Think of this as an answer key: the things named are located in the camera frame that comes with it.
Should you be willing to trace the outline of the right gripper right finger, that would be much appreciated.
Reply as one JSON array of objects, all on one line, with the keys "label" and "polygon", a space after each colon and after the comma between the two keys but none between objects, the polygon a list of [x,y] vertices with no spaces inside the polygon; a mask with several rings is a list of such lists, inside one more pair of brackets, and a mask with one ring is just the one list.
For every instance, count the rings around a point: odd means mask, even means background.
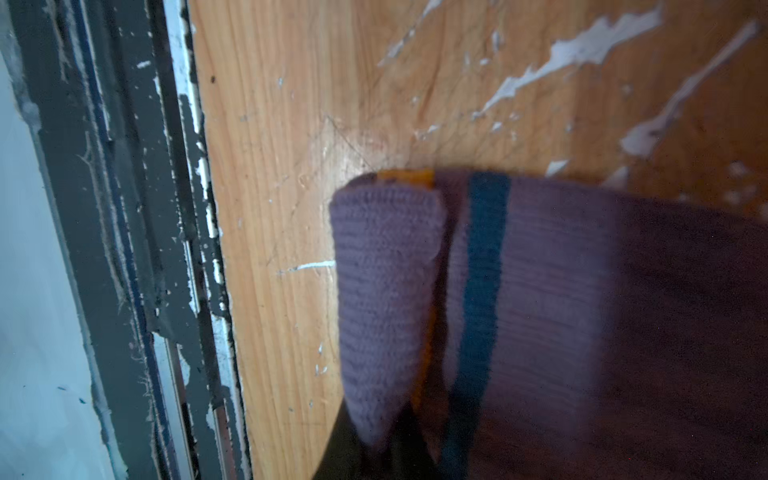
[{"label": "right gripper right finger", "polygon": [[384,454],[384,479],[439,479],[412,407],[399,414]]}]

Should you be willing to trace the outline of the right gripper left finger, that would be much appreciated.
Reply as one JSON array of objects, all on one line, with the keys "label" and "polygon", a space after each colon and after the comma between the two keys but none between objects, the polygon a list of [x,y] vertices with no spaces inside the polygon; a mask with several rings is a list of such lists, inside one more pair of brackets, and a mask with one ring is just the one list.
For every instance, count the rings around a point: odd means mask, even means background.
[{"label": "right gripper left finger", "polygon": [[314,480],[373,479],[366,445],[360,440],[343,400]]}]

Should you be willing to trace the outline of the purple striped sock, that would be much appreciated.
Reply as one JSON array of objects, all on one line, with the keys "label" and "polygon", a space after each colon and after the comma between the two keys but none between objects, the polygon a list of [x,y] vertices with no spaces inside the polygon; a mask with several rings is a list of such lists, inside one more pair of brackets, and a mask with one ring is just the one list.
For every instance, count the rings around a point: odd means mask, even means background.
[{"label": "purple striped sock", "polygon": [[373,479],[405,407],[439,479],[766,477],[765,224],[461,170],[366,174],[329,214]]}]

